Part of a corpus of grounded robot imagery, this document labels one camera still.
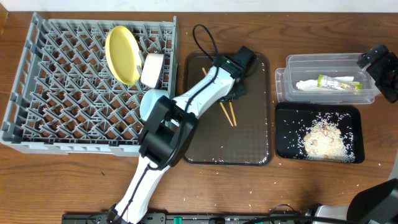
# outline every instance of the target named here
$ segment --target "brown tray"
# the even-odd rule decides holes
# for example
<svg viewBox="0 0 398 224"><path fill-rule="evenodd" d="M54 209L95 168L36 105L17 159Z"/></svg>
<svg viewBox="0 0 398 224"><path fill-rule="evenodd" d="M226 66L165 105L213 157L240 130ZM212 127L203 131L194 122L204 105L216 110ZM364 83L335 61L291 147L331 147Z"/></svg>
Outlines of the brown tray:
<svg viewBox="0 0 398 224"><path fill-rule="evenodd" d="M199 125L184 159L192 164L263 166L272 159L273 136L271 77L269 61L257 53L244 81L246 95L233 101L236 127L231 127L221 106L213 104L199 119ZM185 62L184 91L196 85L211 61L201 52ZM224 106L232 119L227 102Z"/></svg>

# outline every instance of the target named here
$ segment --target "pile of white grains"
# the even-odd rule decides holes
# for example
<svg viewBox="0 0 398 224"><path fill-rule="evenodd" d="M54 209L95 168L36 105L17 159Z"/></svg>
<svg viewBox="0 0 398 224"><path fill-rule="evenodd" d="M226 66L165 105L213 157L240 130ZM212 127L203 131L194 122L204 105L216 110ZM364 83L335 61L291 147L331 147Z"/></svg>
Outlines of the pile of white grains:
<svg viewBox="0 0 398 224"><path fill-rule="evenodd" d="M351 150L352 144L344 145L343 139L353 140L352 133L350 138L342 137L337 124L328 122L328 116L321 117L312 121L312 127L307 128L309 132L303 139L299 139L301 146L305 148L307 159L322 161L341 161L353 162L354 153Z"/></svg>

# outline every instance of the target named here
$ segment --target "wooden stick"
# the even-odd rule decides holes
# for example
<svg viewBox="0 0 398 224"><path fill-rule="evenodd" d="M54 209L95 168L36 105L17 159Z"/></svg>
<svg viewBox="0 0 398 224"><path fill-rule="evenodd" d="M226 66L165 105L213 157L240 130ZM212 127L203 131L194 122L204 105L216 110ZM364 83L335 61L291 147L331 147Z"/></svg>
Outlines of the wooden stick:
<svg viewBox="0 0 398 224"><path fill-rule="evenodd" d="M223 103L220 102L220 105L221 105L221 107L222 107L222 109L223 109L223 111L224 111L225 116L228 118L229 123L230 123L231 126L233 127L234 125L232 124L231 118L229 118L229 115L228 115L228 113L226 112L226 109L225 109Z"/></svg>
<svg viewBox="0 0 398 224"><path fill-rule="evenodd" d="M232 119L234 121L234 125L236 126L236 118L235 118L234 108L232 107L231 101L229 102L229 108L231 109Z"/></svg>
<svg viewBox="0 0 398 224"><path fill-rule="evenodd" d="M205 74L205 76L207 76L206 69L205 69L204 67L202 67L201 70L203 71L203 73Z"/></svg>

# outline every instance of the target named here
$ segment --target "white wall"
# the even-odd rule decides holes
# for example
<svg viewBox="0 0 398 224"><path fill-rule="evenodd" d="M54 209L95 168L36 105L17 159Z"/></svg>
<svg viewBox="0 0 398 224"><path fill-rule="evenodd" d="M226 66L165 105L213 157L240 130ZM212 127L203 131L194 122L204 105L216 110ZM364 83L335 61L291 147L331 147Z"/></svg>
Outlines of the white wall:
<svg viewBox="0 0 398 224"><path fill-rule="evenodd" d="M398 0L0 0L8 11L398 12Z"/></svg>

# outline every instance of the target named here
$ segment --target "clear plastic container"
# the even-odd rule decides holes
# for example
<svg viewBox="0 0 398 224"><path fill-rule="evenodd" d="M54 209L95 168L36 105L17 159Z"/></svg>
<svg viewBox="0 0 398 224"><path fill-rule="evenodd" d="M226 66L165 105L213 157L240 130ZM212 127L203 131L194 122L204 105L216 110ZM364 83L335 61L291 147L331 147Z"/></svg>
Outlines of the clear plastic container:
<svg viewBox="0 0 398 224"><path fill-rule="evenodd" d="M371 104L380 94L370 74L357 66L360 54L290 55L286 68L275 71L278 101L327 104ZM303 91L296 87L300 80L317 80L319 75L329 77L354 77L363 84L362 90Z"/></svg>

